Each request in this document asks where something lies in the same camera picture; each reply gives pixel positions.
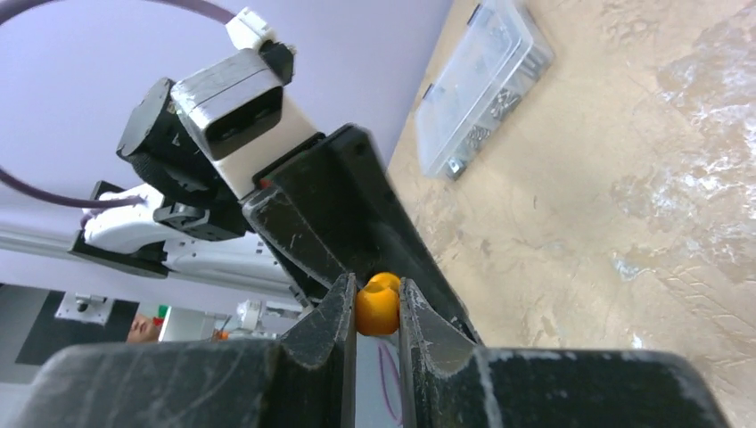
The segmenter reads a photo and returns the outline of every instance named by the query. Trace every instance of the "metal hardware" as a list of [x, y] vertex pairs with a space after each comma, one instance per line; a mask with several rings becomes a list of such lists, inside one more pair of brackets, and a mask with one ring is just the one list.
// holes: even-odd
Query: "metal hardware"
[[114, 299], [102, 296], [67, 292], [63, 296], [57, 312], [55, 312], [55, 317], [80, 321], [82, 323], [105, 325], [111, 316], [114, 302]]

